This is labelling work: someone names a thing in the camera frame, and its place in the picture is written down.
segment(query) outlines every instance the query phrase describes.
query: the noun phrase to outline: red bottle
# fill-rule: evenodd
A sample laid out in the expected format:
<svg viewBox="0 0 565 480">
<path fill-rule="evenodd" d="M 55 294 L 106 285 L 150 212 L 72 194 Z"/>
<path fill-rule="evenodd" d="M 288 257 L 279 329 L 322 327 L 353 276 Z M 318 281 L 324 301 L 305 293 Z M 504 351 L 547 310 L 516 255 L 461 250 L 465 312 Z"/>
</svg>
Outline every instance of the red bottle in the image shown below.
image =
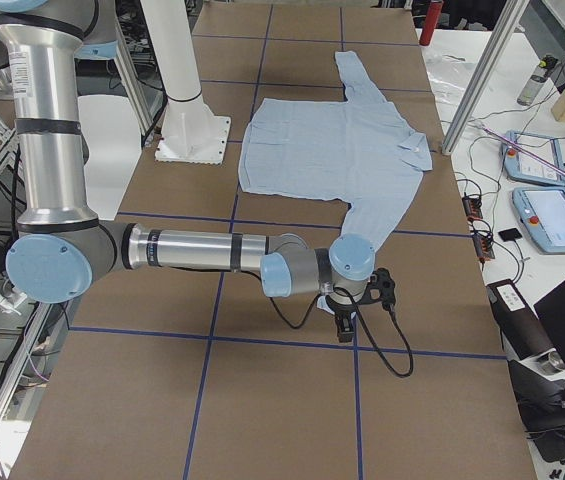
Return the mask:
<svg viewBox="0 0 565 480">
<path fill-rule="evenodd" d="M 442 12 L 443 5 L 443 0 L 431 0 L 429 10 L 426 12 L 426 20 L 424 21 L 422 35 L 420 35 L 420 45 L 427 46 L 431 43 L 433 30 L 435 30 L 435 27 L 438 26 L 438 20 L 440 19 L 440 13 Z"/>
</svg>

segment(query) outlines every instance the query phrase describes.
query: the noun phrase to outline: white table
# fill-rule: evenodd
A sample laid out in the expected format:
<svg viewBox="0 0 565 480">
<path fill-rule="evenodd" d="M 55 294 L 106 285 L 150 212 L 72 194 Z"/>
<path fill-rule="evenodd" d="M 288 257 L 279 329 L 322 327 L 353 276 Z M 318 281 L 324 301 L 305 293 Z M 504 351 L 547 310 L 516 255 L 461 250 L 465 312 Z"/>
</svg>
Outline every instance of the white table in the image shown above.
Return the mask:
<svg viewBox="0 0 565 480">
<path fill-rule="evenodd" d="M 447 80 L 450 83 L 459 84 L 460 87 L 466 86 L 470 78 L 471 67 L 474 67 L 479 61 L 489 35 L 488 32 L 437 30 L 431 45 L 422 47 L 425 60 L 428 60 L 429 76 L 431 77 L 433 74 L 442 81 Z M 522 110 L 493 115 L 483 120 L 485 125 L 500 133 L 505 133 L 507 130 L 522 130 L 538 107 L 523 111 L 524 107 L 518 105 L 516 99 L 537 63 L 538 57 L 524 34 L 514 34 L 501 61 L 493 72 L 473 117 L 486 117 L 492 112 L 502 110 Z M 457 109 L 460 90 L 436 82 L 432 82 L 432 87 L 434 92 L 437 90 L 436 105 L 442 119 L 442 125 L 446 129 Z M 552 82 L 547 82 L 535 103 L 543 100 L 547 94 L 554 90 L 555 87 Z M 550 108 L 557 98 L 558 94 L 555 93 L 539 107 L 536 118 L 526 129 L 527 132 L 565 137 L 565 123 L 556 122 L 550 112 Z M 469 147 L 477 137 L 483 135 L 485 134 L 482 131 L 470 126 L 467 127 L 453 152 L 452 159 L 455 171 L 461 172 L 458 178 L 464 178 L 462 174 L 466 175 L 466 178 L 477 182 L 482 187 L 483 192 L 491 192 L 495 191 L 497 185 L 476 174 L 470 167 Z M 565 161 L 565 140 L 560 140 L 560 147 Z M 477 141 L 472 149 L 475 169 L 498 178 L 501 171 L 499 148 L 499 142 L 495 140 Z M 465 183 L 460 182 L 458 184 L 461 193 L 465 191 Z M 506 173 L 502 174 L 500 184 L 501 190 L 498 195 L 487 195 L 483 198 L 482 212 L 484 218 L 492 226 L 494 232 L 517 227 L 525 234 L 523 227 L 519 225 L 518 216 L 511 202 L 512 189 L 524 184 L 508 180 Z M 477 189 L 468 185 L 466 191 L 467 193 L 476 193 Z M 527 302 L 533 305 L 565 279 L 565 255 L 544 255 L 540 253 L 526 234 L 524 238 L 518 240 L 518 244 L 528 260 L 525 262 L 524 275 L 518 282 L 517 287 Z M 517 250 L 510 242 L 506 246 L 518 255 Z M 487 262 L 483 271 L 485 285 L 498 280 L 513 278 L 516 273 L 516 264 L 513 258 L 497 245 L 494 249 L 496 259 Z M 528 366 L 533 366 L 532 363 L 534 362 L 525 363 Z M 558 378 L 565 378 L 565 374 L 550 377 L 551 380 Z M 544 462 L 531 442 L 529 442 L 529 446 L 539 479 L 548 478 L 548 475 L 554 469 L 564 471 L 564 466 L 557 462 L 552 464 Z"/>
</svg>

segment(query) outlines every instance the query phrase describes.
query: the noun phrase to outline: blue joint cap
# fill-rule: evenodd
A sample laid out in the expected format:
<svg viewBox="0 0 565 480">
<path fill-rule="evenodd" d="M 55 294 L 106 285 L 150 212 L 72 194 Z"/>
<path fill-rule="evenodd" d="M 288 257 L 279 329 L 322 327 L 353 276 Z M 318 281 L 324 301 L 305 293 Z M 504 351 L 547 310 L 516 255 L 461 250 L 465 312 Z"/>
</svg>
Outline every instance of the blue joint cap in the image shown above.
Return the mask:
<svg viewBox="0 0 565 480">
<path fill-rule="evenodd" d="M 82 295 L 93 280 L 91 265 L 82 252 L 53 235 L 20 238 L 6 254 L 6 271 L 16 287 L 44 303 Z"/>
<path fill-rule="evenodd" d="M 113 60 L 117 55 L 118 42 L 93 43 L 82 45 L 75 52 L 75 58 L 80 60 Z"/>
<path fill-rule="evenodd" d="M 0 0 L 0 11 L 22 13 L 41 7 L 49 0 Z"/>
<path fill-rule="evenodd" d="M 267 297 L 288 297 L 293 282 L 286 260 L 279 253 L 264 255 L 260 259 L 262 289 Z"/>
<path fill-rule="evenodd" d="M 354 233 L 342 235 L 329 248 L 331 267 L 347 280 L 368 279 L 375 268 L 375 249 L 366 238 Z"/>
</svg>

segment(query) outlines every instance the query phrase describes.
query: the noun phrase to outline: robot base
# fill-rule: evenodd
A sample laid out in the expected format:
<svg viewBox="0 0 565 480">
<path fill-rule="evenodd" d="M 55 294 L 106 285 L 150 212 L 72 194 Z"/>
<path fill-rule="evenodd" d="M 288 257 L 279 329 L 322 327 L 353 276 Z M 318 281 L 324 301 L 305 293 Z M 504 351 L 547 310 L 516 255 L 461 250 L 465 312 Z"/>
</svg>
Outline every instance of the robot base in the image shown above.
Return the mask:
<svg viewBox="0 0 565 480">
<path fill-rule="evenodd" d="M 160 140 L 155 152 L 155 159 L 162 162 L 189 162 L 208 163 L 219 165 L 224 159 L 229 129 L 231 128 L 230 117 L 212 117 L 209 120 L 211 133 L 206 142 L 188 149 L 184 148 L 186 139 L 179 136 L 165 137 Z"/>
</svg>

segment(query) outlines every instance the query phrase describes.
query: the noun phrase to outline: table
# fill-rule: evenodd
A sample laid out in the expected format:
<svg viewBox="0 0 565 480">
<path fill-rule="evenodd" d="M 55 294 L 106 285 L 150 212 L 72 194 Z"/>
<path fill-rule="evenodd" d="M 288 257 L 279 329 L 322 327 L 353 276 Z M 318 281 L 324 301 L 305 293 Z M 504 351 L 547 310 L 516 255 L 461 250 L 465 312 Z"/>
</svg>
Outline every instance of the table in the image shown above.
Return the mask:
<svg viewBox="0 0 565 480">
<path fill-rule="evenodd" d="M 448 62 L 446 68 L 438 68 L 433 65 L 432 72 L 437 76 L 446 74 L 447 80 L 452 81 L 459 86 L 463 85 L 460 80 L 464 77 L 467 82 L 470 76 L 470 65 L 476 64 L 480 58 L 484 47 L 489 39 L 490 33 L 486 32 L 455 32 L 438 30 L 435 32 L 434 39 L 429 47 L 423 47 L 423 54 L 429 59 L 429 65 L 432 61 L 446 55 Z M 473 114 L 474 118 L 487 117 L 492 112 L 504 110 L 519 110 L 517 112 L 507 112 L 501 115 L 493 115 L 483 122 L 501 133 L 507 130 L 522 130 L 527 122 L 535 115 L 536 110 L 539 112 L 535 119 L 527 128 L 527 132 L 550 135 L 556 137 L 565 136 L 565 123 L 556 122 L 551 115 L 550 109 L 557 100 L 558 94 L 549 97 L 548 101 L 539 107 L 525 110 L 524 107 L 516 103 L 516 98 L 522 90 L 529 75 L 538 63 L 538 57 L 531 48 L 526 37 L 522 33 L 515 33 L 511 41 L 502 55 L 502 59 L 495 68 L 493 76 L 485 90 L 478 106 Z M 457 68 L 450 69 L 449 65 L 456 65 Z M 455 93 L 453 89 L 443 89 L 446 93 Z M 555 92 L 552 82 L 547 82 L 543 90 L 536 99 L 536 103 L 540 102 L 547 95 Z M 457 105 L 454 101 L 458 98 L 456 95 L 440 95 L 438 92 L 438 100 L 436 106 L 443 124 L 446 126 L 445 120 L 451 120 Z M 483 176 L 478 175 L 471 168 L 471 158 L 469 156 L 469 148 L 471 144 L 483 133 L 476 128 L 468 126 L 465 130 L 462 140 L 458 143 L 453 152 L 454 169 L 461 173 L 458 178 L 469 178 L 478 182 L 485 192 L 494 191 L 495 183 L 487 180 Z M 565 139 L 560 140 L 560 148 L 565 161 Z M 499 142 L 490 139 L 479 140 L 472 149 L 473 167 L 479 172 L 485 173 L 498 178 L 501 169 L 501 160 L 499 156 Z M 526 232 L 519 225 L 518 215 L 514 212 L 511 203 L 511 190 L 517 186 L 524 184 L 512 182 L 506 178 L 506 174 L 500 179 L 501 191 L 496 195 L 489 195 L 484 198 L 482 206 L 483 214 L 494 231 L 504 230 L 507 228 L 518 227 L 525 235 L 518 241 L 521 250 L 528 260 L 525 262 L 525 272 L 517 287 L 524 295 L 527 302 L 533 306 L 540 298 L 550 292 L 560 282 L 565 279 L 565 255 L 543 255 L 537 247 L 528 239 Z M 460 192 L 464 191 L 464 182 L 459 183 Z M 467 187 L 468 193 L 475 193 L 476 190 L 471 186 Z M 496 259 L 486 263 L 483 271 L 483 279 L 485 284 L 493 283 L 505 278 L 513 278 L 516 271 L 514 260 L 502 250 L 502 247 L 495 247 Z M 526 366 L 539 373 L 534 359 L 527 359 L 523 362 Z M 565 379 L 564 374 L 553 375 L 551 380 Z M 559 463 L 545 463 L 537 450 L 531 445 L 534 463 L 538 478 L 546 478 L 554 469 L 564 469 Z"/>
<path fill-rule="evenodd" d="M 206 102 L 232 117 L 224 163 L 157 163 L 153 145 L 120 221 L 330 244 L 345 204 L 246 194 L 237 160 L 264 96 L 343 99 L 334 51 L 355 50 L 442 138 L 408 12 L 209 3 L 194 46 Z M 287 329 L 250 277 L 119 272 L 85 295 L 11 478 L 533 478 L 452 165 L 433 156 L 377 261 L 398 283 L 413 377 L 389 376 L 362 337 L 338 344 L 324 312 Z M 308 301 L 280 304 L 297 318 Z M 403 368 L 384 312 L 364 314 Z"/>
</svg>

